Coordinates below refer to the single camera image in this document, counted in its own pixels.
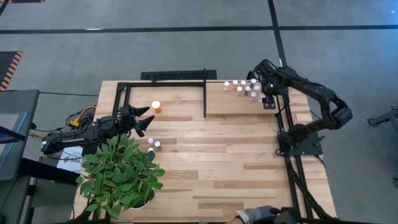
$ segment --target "concrete floor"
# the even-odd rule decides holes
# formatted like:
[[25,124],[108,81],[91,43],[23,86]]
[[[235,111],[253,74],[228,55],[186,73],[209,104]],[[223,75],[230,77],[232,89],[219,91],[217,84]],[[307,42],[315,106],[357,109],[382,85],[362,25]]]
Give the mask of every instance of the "concrete floor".
[[[394,0],[274,3],[280,26],[398,24]],[[10,4],[0,18],[0,30],[271,25],[266,0],[48,0]],[[338,216],[397,223],[398,189],[392,177],[398,175],[398,141],[389,124],[370,128],[366,119],[398,105],[398,30],[301,30],[281,36],[287,63],[299,75],[334,89],[353,110],[343,129],[322,132]],[[0,51],[24,52],[10,89],[96,95],[103,80],[137,80],[144,71],[207,68],[217,69],[220,79],[244,78],[264,58],[279,63],[271,30],[12,34],[0,35],[0,41],[7,43]],[[41,129],[56,128],[96,100],[41,95],[34,121]],[[315,102],[310,106],[319,114]],[[29,140],[25,156],[41,156],[39,144]],[[63,222],[70,206],[37,211],[34,223]]]

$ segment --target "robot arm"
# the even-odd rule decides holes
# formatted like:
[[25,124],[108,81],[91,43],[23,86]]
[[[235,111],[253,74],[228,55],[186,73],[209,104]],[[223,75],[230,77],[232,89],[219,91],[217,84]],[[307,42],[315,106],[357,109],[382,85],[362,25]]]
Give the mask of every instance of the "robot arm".
[[[347,104],[336,96],[333,90],[325,86],[310,82],[300,77],[295,70],[290,67],[276,68],[270,61],[263,60],[254,72],[259,75],[262,85],[264,107],[275,105],[274,95],[281,93],[286,87],[292,87],[301,93],[317,100],[320,104],[322,118],[312,121],[309,124],[296,124],[288,134],[288,144],[295,146],[306,138],[308,134],[315,133],[322,129],[340,129],[352,117],[351,109]],[[331,111],[330,103],[336,105],[336,109]]]
[[120,116],[114,118],[105,116],[94,122],[94,126],[88,126],[80,131],[67,133],[50,133],[43,138],[41,151],[47,156],[61,151],[65,147],[81,146],[83,153],[90,154],[96,152],[96,147],[118,134],[126,134],[135,129],[140,137],[144,137],[145,131],[155,116],[150,116],[141,121],[137,117],[143,115],[149,107],[134,108],[130,105],[120,108]]

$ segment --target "bottle cap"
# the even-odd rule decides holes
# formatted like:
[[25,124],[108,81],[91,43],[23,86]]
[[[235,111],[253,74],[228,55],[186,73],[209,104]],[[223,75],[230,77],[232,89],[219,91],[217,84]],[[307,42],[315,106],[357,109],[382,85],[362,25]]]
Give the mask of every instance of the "bottle cap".
[[152,102],[152,107],[153,107],[153,109],[160,108],[160,102],[159,101],[153,101]]

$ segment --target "glove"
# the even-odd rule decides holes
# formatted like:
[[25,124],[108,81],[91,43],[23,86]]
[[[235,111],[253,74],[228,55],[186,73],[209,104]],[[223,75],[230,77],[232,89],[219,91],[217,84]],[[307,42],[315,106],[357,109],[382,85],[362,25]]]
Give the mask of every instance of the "glove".
[[250,223],[254,223],[262,219],[274,219],[276,214],[280,212],[279,209],[266,205],[257,208],[249,208],[246,210],[250,213]]

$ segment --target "green leaves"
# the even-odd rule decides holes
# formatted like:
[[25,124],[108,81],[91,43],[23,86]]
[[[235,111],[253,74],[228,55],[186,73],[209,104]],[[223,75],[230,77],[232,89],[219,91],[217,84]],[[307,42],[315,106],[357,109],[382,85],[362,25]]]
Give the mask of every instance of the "green leaves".
[[129,179],[130,177],[127,174],[115,174],[112,180],[114,180],[116,183],[123,183]]
[[113,177],[114,174],[112,172],[106,171],[104,175],[105,175],[105,178],[110,179]]
[[166,173],[166,171],[164,171],[163,169],[158,169],[155,170],[154,175],[157,177],[163,177],[163,175]]
[[163,187],[163,184],[160,182],[153,182],[149,183],[149,185],[157,190],[161,189]]
[[149,177],[149,178],[147,179],[147,182],[148,182],[148,183],[157,182],[157,177],[154,177],[154,176]]
[[98,166],[97,168],[94,168],[93,171],[91,171],[91,173],[92,173],[92,174],[96,174],[96,173],[98,173],[99,171],[101,171],[102,169],[104,169],[103,166]]
[[113,169],[114,165],[113,164],[105,164],[104,169]]
[[121,174],[122,172],[120,171],[120,169],[117,167],[114,169],[113,173],[116,174]]
[[111,208],[109,205],[105,205],[103,208],[109,213],[110,216],[114,219],[118,219],[121,213],[121,206],[120,204],[115,205],[114,208]]
[[124,155],[123,155],[123,161],[128,161],[131,157],[132,157],[132,155],[134,154],[134,150],[133,150],[133,148],[127,148],[127,150],[124,152]]
[[158,177],[165,171],[152,162],[154,153],[140,151],[134,139],[123,135],[106,142],[96,154],[85,156],[87,174],[78,177],[76,183],[84,198],[94,200],[88,211],[102,206],[117,219],[122,207],[126,210],[154,198],[154,189],[163,187]]
[[149,175],[154,174],[154,171],[151,170],[151,169],[146,169],[146,170],[144,170],[144,171],[142,172],[142,174],[145,175],[145,176],[149,176]]
[[100,163],[100,159],[96,156],[96,155],[85,155],[85,160],[88,162],[93,162],[95,164],[99,164]]
[[127,192],[132,188],[132,184],[123,184],[118,187],[122,192]]
[[116,187],[116,185],[110,180],[104,180],[104,184],[110,187]]
[[124,168],[125,168],[127,174],[133,175],[134,170],[130,164],[125,164]]
[[86,208],[86,211],[92,212],[96,210],[100,205],[97,203],[91,204],[89,207]]
[[80,185],[83,183],[83,177],[78,177],[76,179],[77,187],[80,187]]
[[137,164],[137,168],[138,168],[139,171],[142,171],[142,170],[145,169],[145,166],[144,166],[144,163],[143,163],[143,162],[137,161],[136,164]]
[[148,152],[148,160],[152,162],[155,159],[155,153],[153,151]]

